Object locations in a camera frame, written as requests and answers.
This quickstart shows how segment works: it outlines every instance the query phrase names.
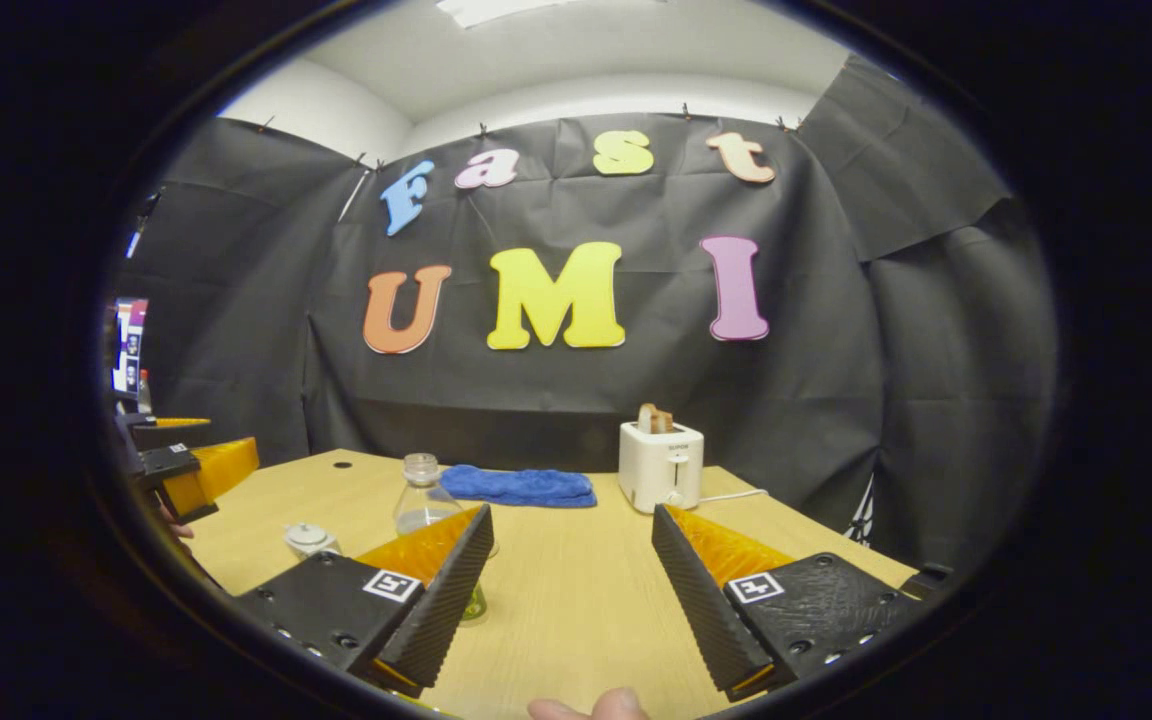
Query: blue towel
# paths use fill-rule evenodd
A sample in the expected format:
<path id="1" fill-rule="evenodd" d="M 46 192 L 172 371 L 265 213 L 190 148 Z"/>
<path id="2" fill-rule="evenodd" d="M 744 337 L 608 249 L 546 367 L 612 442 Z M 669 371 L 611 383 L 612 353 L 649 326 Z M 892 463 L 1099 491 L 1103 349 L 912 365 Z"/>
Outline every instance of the blue towel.
<path id="1" fill-rule="evenodd" d="M 558 470 L 518 470 L 493 473 L 475 465 L 453 465 L 444 470 L 444 487 L 461 500 L 484 500 L 498 505 L 536 507 L 593 507 L 594 486 L 581 473 Z"/>

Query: power cord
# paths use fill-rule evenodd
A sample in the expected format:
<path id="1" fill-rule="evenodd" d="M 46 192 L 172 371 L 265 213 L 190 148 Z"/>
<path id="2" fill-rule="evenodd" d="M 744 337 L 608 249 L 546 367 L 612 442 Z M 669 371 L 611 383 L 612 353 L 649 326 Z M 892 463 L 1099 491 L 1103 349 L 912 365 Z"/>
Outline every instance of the power cord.
<path id="1" fill-rule="evenodd" d="M 751 488 L 751 491 L 736 492 L 732 493 L 732 495 L 702 497 L 699 502 L 708 502 L 713 500 L 732 500 L 733 498 L 736 497 L 751 497 L 751 495 L 767 495 L 767 491 L 765 491 L 765 488 Z"/>

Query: small white container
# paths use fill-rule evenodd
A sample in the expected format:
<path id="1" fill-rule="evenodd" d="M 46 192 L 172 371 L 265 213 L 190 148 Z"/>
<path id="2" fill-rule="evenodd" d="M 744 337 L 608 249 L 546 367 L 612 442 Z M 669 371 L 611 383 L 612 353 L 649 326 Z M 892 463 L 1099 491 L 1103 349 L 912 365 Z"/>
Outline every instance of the small white container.
<path id="1" fill-rule="evenodd" d="M 664 502 L 689 509 L 700 501 L 705 435 L 673 424 L 672 433 L 644 433 L 637 423 L 621 423 L 621 491 L 637 511 L 654 511 Z"/>
<path id="2" fill-rule="evenodd" d="M 296 553 L 298 560 L 305 560 L 316 552 L 334 552 L 340 555 L 340 543 L 333 533 L 326 532 L 323 528 L 308 523 L 287 525 L 287 535 L 283 536 L 287 547 Z"/>

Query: black backdrop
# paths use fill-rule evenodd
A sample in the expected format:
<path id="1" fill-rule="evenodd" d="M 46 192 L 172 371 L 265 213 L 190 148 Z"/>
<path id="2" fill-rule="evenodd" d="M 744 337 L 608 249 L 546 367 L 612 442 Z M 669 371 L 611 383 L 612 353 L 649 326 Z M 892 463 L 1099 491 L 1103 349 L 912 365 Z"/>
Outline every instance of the black backdrop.
<path id="1" fill-rule="evenodd" d="M 593 137 L 608 129 L 645 132 L 654 167 L 599 176 Z M 776 179 L 728 173 L 704 145 L 722 131 L 760 142 Z M 521 152 L 517 179 L 457 190 L 467 159 L 495 147 Z M 379 192 L 426 159 L 420 217 L 385 236 Z M 151 300 L 143 364 L 156 409 L 209 416 L 218 439 L 255 434 L 265 464 L 349 447 L 614 470 L 617 424 L 652 401 L 705 433 L 710 464 L 835 529 L 873 477 L 867 541 L 946 564 L 986 548 L 1036 467 L 1056 370 L 1037 240 L 970 143 L 856 58 L 796 132 L 568 118 L 378 174 L 218 119 L 164 185 L 118 288 Z M 717 234 L 759 245 L 764 340 L 708 335 L 717 291 L 699 241 Z M 626 344 L 490 350 L 492 255 L 530 247 L 556 275 L 573 247 L 596 240 L 622 247 Z M 431 264 L 452 275 L 429 341 L 372 353 L 367 279 Z M 394 327 L 415 296 L 412 281 L 399 290 Z"/>

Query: white ceiling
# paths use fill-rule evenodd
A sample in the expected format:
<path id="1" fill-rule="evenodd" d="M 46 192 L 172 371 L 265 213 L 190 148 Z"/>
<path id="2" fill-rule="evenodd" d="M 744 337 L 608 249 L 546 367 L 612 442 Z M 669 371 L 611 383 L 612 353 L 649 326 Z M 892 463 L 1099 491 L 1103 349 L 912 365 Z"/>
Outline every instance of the white ceiling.
<path id="1" fill-rule="evenodd" d="M 402 0 L 311 50 L 414 123 L 486 96 L 616 73 L 737 78 L 819 94 L 847 55 L 748 0 L 585 0 L 463 29 Z"/>

